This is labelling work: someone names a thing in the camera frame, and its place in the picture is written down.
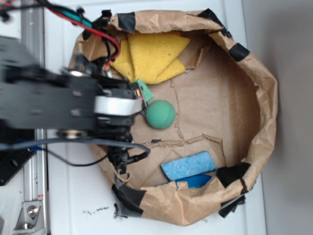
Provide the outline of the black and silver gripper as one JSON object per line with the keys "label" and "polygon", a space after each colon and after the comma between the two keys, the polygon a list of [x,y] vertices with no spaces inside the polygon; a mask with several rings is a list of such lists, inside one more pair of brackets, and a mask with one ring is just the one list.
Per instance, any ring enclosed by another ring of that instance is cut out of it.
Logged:
{"label": "black and silver gripper", "polygon": [[95,98],[95,137],[132,142],[131,127],[135,117],[147,108],[141,87],[127,78],[103,77]]}

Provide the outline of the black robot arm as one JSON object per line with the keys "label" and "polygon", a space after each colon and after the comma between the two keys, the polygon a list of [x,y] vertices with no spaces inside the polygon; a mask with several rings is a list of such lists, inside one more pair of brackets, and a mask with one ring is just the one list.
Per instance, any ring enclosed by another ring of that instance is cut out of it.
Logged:
{"label": "black robot arm", "polygon": [[128,79],[99,73],[83,55],[53,73],[10,37],[0,39],[0,118],[13,129],[55,129],[69,137],[125,140],[143,97]]}

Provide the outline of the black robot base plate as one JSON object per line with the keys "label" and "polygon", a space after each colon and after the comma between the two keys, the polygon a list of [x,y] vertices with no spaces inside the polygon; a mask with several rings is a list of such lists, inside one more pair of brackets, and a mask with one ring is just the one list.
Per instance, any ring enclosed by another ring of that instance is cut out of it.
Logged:
{"label": "black robot base plate", "polygon": [[[1,143],[17,143],[35,140],[34,130],[0,128]],[[35,154],[28,149],[0,151],[0,186],[5,186]]]}

